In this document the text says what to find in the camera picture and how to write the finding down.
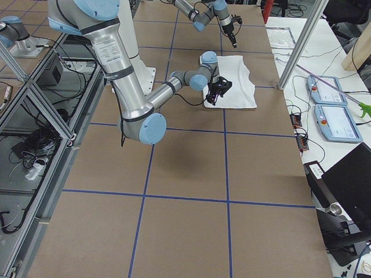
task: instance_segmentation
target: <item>robotic arm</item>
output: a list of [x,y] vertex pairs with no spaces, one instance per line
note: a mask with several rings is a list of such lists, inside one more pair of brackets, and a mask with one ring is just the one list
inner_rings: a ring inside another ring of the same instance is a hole
[[118,34],[119,0],[48,0],[49,25],[58,31],[88,38],[105,78],[115,89],[123,107],[121,131],[127,138],[156,144],[165,135],[166,120],[154,111],[183,86],[201,91],[209,84],[208,101],[231,87],[219,76],[216,53],[206,52],[196,71],[174,72],[169,80],[147,96]]
[[237,47],[236,37],[233,33],[235,22],[242,24],[242,19],[240,16],[232,17],[228,11],[227,3],[225,0],[216,0],[210,2],[207,7],[208,9],[200,14],[198,10],[191,6],[186,0],[167,0],[169,3],[173,4],[178,10],[184,13],[189,20],[193,22],[193,26],[197,31],[201,32],[206,25],[216,16],[220,22],[221,28],[224,34],[230,39],[234,48]]
[[33,37],[30,36],[17,16],[6,16],[0,19],[0,42],[5,47],[16,44],[19,51],[25,54],[36,49]]

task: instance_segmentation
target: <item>green tool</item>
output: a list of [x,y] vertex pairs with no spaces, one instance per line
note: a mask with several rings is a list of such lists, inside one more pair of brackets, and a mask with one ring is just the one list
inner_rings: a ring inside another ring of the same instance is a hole
[[367,105],[367,104],[364,104],[358,100],[356,100],[355,98],[349,96],[348,94],[345,94],[342,90],[339,90],[337,87],[334,87],[332,86],[331,84],[327,83],[326,81],[324,81],[323,79],[321,79],[320,77],[316,76],[315,74],[313,74],[312,72],[306,70],[305,68],[303,68],[302,66],[300,65],[297,65],[299,68],[301,68],[303,71],[305,71],[306,73],[312,75],[313,77],[315,77],[317,80],[321,81],[322,83],[326,84],[327,86],[331,87],[332,89],[334,89],[335,91],[337,91],[339,94],[342,94],[344,97],[346,98],[349,98],[351,101],[353,101],[354,103],[357,103],[358,106],[361,108],[361,110],[363,111],[362,113],[362,116],[361,118],[363,118],[366,114],[369,114],[369,116],[371,117],[371,105]]

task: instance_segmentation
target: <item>white towel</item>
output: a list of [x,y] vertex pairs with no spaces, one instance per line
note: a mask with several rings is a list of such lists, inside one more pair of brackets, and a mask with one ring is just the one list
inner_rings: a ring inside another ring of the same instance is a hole
[[[220,76],[232,82],[230,88],[223,97],[218,97],[216,105],[207,101],[206,108],[256,108],[254,99],[255,85],[250,81],[250,71],[243,63],[242,56],[218,56]],[[203,97],[208,94],[208,87],[203,89]]]

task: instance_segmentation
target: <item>white label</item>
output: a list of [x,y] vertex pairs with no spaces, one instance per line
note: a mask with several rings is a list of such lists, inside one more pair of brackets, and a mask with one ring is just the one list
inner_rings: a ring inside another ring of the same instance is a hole
[[312,170],[314,176],[315,176],[318,180],[322,178],[323,171],[321,170],[321,168],[319,168],[318,164],[312,164],[312,165],[309,165],[309,168]]
[[322,107],[333,137],[357,138],[342,107]]
[[[322,78],[324,81],[326,81],[328,84],[337,87],[335,80],[333,78]],[[321,81],[317,81],[317,88],[319,96],[321,97],[321,100],[324,101],[331,101],[334,103],[340,103],[343,100],[340,97],[340,94],[337,90],[332,89],[328,85],[324,84]]]
[[93,44],[102,65],[109,65],[122,58],[122,53],[116,39],[108,39]]

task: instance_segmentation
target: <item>white table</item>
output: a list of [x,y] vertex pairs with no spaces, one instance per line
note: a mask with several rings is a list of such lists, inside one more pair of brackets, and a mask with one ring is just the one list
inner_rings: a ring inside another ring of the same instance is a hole
[[[266,24],[267,27],[289,27],[295,41],[297,42],[300,32],[304,27],[306,19],[293,19],[293,18],[281,18],[281,17],[270,17],[268,23]],[[283,61],[288,61],[289,56],[283,56],[280,54],[289,54],[292,50],[287,49],[272,49],[276,58],[279,58]],[[305,50],[302,53],[302,56],[313,56],[313,55],[320,55],[326,52],[330,52],[323,56],[319,57],[301,57],[299,60],[299,65],[304,67],[305,69],[309,70],[310,72],[316,75],[322,75],[325,69],[328,68],[325,72],[325,75],[328,76],[336,76],[340,78],[340,84],[344,91],[367,91],[366,86],[363,84],[362,79],[359,77],[358,74],[355,74],[351,77],[342,78],[345,76],[349,76],[354,74],[355,72],[345,71],[341,66],[341,62],[344,60],[346,53],[340,47],[338,40],[336,39],[335,35],[332,33],[331,28],[329,27],[328,23],[325,20],[320,20],[309,40]],[[282,75],[282,72],[285,68],[285,63],[275,60],[277,71],[279,76]],[[302,111],[307,110],[308,105],[305,104],[303,101],[300,101],[294,95],[294,88],[293,88],[293,76],[305,76],[307,77],[304,71],[299,69],[298,67],[295,68],[292,76],[289,79],[288,84],[284,89],[285,98],[288,100],[287,104],[291,104],[290,101],[301,108]],[[308,100],[309,94],[307,88],[305,86],[306,79],[296,77],[294,78],[294,86],[296,89],[296,95],[304,100]],[[357,100],[364,102],[365,104],[371,104],[371,95],[370,94],[351,94]],[[308,123],[307,123],[307,114],[303,114],[302,116],[302,124],[303,127],[308,131],[309,138],[319,145],[321,145],[325,151],[326,156],[321,166],[324,170],[328,170],[334,164],[336,164],[341,158],[343,158],[347,153],[349,153],[352,149],[354,149],[357,144],[350,144],[350,143],[338,143],[338,142],[328,142],[325,140],[323,135],[321,134],[318,125],[315,120],[314,116],[314,103],[310,101],[311,109],[309,110],[308,114]],[[366,115],[363,119],[360,118],[362,115],[359,107],[354,104],[352,101],[348,101],[348,108],[352,112],[354,121],[356,123],[368,122],[370,117]],[[363,137],[363,141],[368,145],[371,146],[371,123],[365,124],[362,126],[358,126],[359,131]],[[323,157],[323,151],[320,147],[316,146],[312,142],[309,142],[309,151],[305,151],[303,153],[302,161],[303,163],[307,163],[313,160],[320,161]],[[340,277],[343,271],[348,271],[348,277],[352,277],[354,272],[354,268],[356,265],[356,261],[353,262],[351,265],[351,269],[348,270],[346,267],[339,266],[334,258],[329,255],[329,261],[332,267],[334,277]],[[371,264],[371,254],[364,255],[362,257],[362,261],[366,261]]]

